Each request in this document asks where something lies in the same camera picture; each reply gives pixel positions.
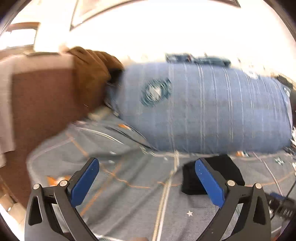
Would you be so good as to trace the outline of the dark folded cloth behind pillow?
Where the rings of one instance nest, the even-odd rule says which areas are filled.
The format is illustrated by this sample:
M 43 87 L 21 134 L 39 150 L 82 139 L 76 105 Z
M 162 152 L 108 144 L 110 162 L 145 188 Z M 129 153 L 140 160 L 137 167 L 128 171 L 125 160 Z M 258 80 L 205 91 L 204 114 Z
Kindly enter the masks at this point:
M 200 65 L 215 65 L 222 67 L 230 67 L 231 61 L 218 57 L 194 57 L 191 54 L 166 54 L 166 61 L 168 63 L 190 63 Z

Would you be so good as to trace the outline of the beige small box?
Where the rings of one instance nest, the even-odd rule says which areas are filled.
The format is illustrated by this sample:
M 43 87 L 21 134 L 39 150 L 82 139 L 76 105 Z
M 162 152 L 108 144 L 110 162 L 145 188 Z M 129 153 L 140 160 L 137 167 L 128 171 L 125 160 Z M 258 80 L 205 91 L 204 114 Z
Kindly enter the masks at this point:
M 112 114 L 112 109 L 108 106 L 101 106 L 88 114 L 88 118 L 92 121 L 100 121 Z

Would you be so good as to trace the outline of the blue plaid pillow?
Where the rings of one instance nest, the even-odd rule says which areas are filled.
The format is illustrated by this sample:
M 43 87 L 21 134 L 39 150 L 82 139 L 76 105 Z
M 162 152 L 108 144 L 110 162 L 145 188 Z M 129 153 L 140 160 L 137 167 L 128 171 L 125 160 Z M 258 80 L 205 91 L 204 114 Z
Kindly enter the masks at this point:
M 109 85 L 106 102 L 160 151 L 274 153 L 292 139 L 286 87 L 235 68 L 131 65 Z

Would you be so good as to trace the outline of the brown cloth on headboard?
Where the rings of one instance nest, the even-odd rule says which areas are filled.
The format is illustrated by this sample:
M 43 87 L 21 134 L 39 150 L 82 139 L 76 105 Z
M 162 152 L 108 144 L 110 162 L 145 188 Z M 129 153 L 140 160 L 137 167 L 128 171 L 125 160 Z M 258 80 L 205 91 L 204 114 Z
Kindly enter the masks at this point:
M 103 104 L 107 85 L 115 82 L 125 68 L 106 52 L 74 47 L 67 53 L 73 56 L 78 102 L 89 113 Z

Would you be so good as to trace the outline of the brown wooden headboard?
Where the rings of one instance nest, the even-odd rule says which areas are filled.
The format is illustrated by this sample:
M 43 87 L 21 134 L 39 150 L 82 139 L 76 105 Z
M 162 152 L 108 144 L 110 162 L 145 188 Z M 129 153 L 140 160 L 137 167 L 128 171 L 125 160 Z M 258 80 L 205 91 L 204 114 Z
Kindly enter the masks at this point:
M 71 54 L 15 55 L 1 60 L 1 180 L 17 202 L 28 204 L 29 154 L 87 114 L 75 91 Z

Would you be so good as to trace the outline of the grey patterned bed sheet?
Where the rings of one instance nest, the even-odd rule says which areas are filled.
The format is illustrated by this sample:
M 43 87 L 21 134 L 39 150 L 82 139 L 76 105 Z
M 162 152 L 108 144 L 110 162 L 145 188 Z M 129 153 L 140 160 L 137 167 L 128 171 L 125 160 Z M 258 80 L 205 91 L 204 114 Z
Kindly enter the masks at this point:
M 70 124 L 40 144 L 27 159 L 32 183 L 55 186 L 86 161 L 99 160 L 99 173 L 78 212 L 100 240 L 195 240 L 218 211 L 205 194 L 185 194 L 183 167 L 218 154 L 160 151 L 112 113 L 104 120 Z M 247 186 L 295 197 L 295 155 L 228 153 Z

